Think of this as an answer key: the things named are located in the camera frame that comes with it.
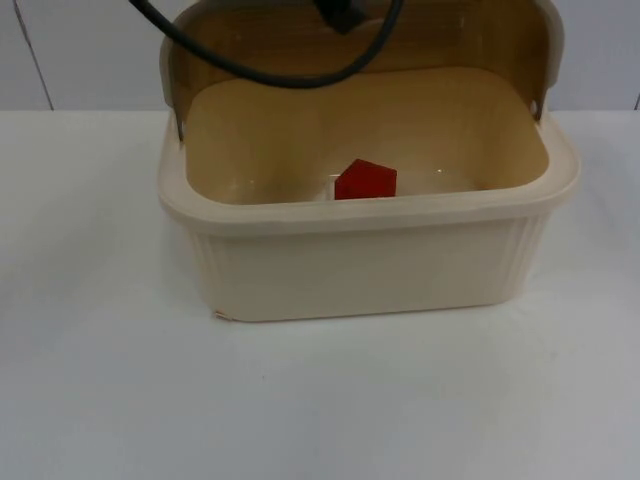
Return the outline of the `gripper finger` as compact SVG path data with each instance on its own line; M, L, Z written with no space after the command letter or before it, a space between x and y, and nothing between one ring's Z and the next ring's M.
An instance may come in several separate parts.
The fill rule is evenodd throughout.
M313 0L324 23L336 33L346 35L368 19L366 9L357 0Z

